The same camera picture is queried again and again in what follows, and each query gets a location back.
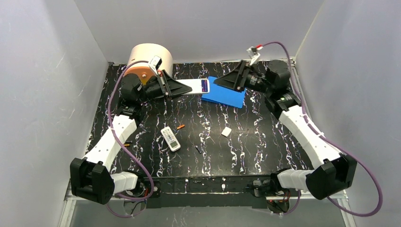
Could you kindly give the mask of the white battery cover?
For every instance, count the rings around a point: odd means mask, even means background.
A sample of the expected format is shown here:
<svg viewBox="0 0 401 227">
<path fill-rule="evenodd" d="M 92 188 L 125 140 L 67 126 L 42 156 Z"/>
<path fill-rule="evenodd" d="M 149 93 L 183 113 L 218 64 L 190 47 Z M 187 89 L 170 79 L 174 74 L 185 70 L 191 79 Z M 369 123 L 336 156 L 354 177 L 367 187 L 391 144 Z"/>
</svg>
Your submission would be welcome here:
<svg viewBox="0 0 401 227">
<path fill-rule="evenodd" d="M 221 135 L 224 136 L 224 137 L 228 137 L 228 136 L 230 135 L 231 131 L 232 131 L 231 128 L 225 127 L 225 128 L 223 129 L 223 131 L 221 132 Z"/>
</svg>

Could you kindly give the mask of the blue purple battery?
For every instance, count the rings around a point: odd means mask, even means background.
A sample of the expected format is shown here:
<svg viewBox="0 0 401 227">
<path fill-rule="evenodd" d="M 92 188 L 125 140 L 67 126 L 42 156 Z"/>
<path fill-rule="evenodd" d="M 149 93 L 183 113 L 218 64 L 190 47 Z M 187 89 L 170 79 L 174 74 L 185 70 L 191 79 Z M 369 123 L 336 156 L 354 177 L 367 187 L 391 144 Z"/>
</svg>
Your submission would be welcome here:
<svg viewBox="0 0 401 227">
<path fill-rule="evenodd" d="M 201 80 L 201 90 L 202 90 L 202 93 L 209 92 L 209 80 L 208 79 Z"/>
</svg>

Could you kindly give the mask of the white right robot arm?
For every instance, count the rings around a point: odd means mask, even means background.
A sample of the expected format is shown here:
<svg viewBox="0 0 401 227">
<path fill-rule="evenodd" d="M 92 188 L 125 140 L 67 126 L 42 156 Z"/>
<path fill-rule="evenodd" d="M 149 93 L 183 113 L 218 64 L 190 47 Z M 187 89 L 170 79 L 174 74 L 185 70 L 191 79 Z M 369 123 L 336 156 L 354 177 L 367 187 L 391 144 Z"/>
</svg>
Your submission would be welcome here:
<svg viewBox="0 0 401 227">
<path fill-rule="evenodd" d="M 313 123 L 303 113 L 301 100 L 289 89 L 291 78 L 284 61 L 270 61 L 265 73 L 240 61 L 232 72 L 215 79 L 214 84 L 236 92 L 251 89 L 263 93 L 268 110 L 292 133 L 312 163 L 312 170 L 282 169 L 272 173 L 269 182 L 259 182 L 252 188 L 261 192 L 309 191 L 322 200 L 353 184 L 357 162 L 324 141 L 322 132 L 311 129 Z"/>
</svg>

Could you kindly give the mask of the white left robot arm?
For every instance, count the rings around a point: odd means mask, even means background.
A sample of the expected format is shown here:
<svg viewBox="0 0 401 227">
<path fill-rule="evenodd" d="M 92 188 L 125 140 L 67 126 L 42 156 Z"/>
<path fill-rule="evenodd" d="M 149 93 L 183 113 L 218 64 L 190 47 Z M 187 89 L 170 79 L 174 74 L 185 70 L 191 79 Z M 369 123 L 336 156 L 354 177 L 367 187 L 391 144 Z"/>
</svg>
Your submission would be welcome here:
<svg viewBox="0 0 401 227">
<path fill-rule="evenodd" d="M 110 170 L 119 151 L 126 149 L 124 143 L 142 121 L 142 102 L 209 92 L 208 79 L 175 80 L 165 70 L 150 77 L 124 71 L 117 81 L 122 84 L 120 106 L 115 117 L 107 110 L 109 128 L 88 153 L 70 164 L 72 194 L 99 204 L 107 204 L 113 195 L 134 190 L 141 184 L 135 172 L 110 174 Z"/>
</svg>

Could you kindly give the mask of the long white remote control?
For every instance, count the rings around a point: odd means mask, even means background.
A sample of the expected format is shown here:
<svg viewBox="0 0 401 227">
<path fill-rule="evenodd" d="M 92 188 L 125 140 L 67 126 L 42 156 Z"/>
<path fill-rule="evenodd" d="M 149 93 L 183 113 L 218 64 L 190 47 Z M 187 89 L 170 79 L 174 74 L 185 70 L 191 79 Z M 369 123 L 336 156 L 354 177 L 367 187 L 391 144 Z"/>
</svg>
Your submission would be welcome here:
<svg viewBox="0 0 401 227">
<path fill-rule="evenodd" d="M 177 81 L 186 86 L 189 86 L 192 89 L 192 91 L 186 92 L 183 95 L 199 95 L 199 94 L 204 94 L 202 93 L 201 90 L 201 80 L 202 79 L 179 79 Z"/>
</svg>

